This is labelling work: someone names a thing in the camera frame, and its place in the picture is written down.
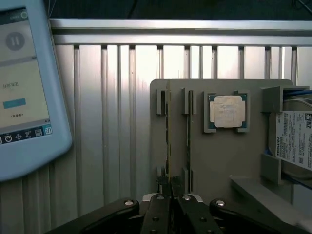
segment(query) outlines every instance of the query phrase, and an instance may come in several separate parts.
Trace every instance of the metal bolt head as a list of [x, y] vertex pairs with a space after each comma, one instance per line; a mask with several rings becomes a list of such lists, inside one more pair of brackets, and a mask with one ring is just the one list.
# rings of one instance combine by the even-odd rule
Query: metal bolt head
[[218, 206], [225, 206], [225, 202], [224, 201], [221, 201], [221, 200], [218, 200], [215, 202]]
[[190, 196], [187, 196], [187, 195], [184, 195], [182, 198], [183, 198], [184, 200], [187, 200], [187, 201], [191, 200], [191, 197], [190, 197]]
[[125, 205], [126, 205], [126, 206], [131, 206], [132, 204], [133, 204], [133, 201], [126, 201], [126, 202], [125, 202]]

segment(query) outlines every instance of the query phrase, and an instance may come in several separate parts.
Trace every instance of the touchscreen display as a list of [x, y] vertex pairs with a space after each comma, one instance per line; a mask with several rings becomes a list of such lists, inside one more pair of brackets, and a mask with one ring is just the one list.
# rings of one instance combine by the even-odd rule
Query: touchscreen display
[[0, 134], [49, 122], [27, 11], [0, 12]]

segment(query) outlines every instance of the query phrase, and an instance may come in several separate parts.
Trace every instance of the gray platform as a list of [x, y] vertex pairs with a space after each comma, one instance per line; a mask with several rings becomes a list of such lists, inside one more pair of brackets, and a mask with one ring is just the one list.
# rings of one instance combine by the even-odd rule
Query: gray platform
[[[152, 185], [156, 184], [157, 166], [166, 161], [166, 116], [160, 109], [159, 92], [167, 88], [169, 80], [151, 83], [151, 155]], [[196, 114], [192, 115], [191, 169], [192, 193], [210, 202], [217, 197], [233, 199], [229, 176], [247, 176], [261, 180], [260, 159], [267, 147], [267, 117], [262, 111], [262, 89], [292, 85], [290, 80], [198, 79], [170, 80], [171, 91], [171, 176], [183, 176], [187, 166], [187, 116], [182, 90], [193, 90]], [[236, 90], [250, 95], [250, 122], [246, 133], [235, 129], [218, 128], [215, 133], [204, 132], [204, 93], [233, 95]], [[291, 186], [273, 186], [271, 190], [286, 200], [291, 199]]]

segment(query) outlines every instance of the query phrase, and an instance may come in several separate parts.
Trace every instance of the white sticker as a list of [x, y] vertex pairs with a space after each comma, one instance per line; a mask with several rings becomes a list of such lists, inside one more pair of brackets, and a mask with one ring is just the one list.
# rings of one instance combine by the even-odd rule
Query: white sticker
[[276, 157], [312, 171], [312, 112], [276, 116]]

